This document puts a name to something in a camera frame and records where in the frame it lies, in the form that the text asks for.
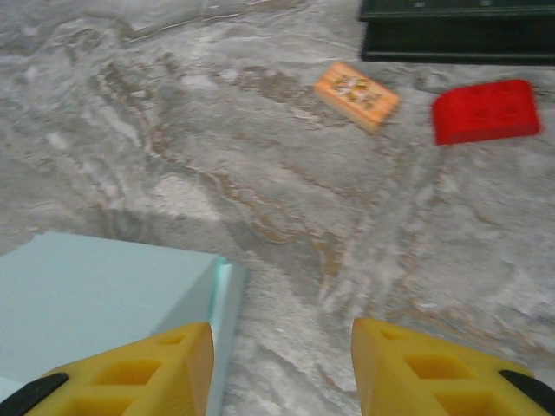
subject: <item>orange block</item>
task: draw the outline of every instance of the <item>orange block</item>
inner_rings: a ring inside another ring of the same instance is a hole
[[[337,112],[374,133],[401,99],[342,62],[334,63],[314,84],[315,94]]]

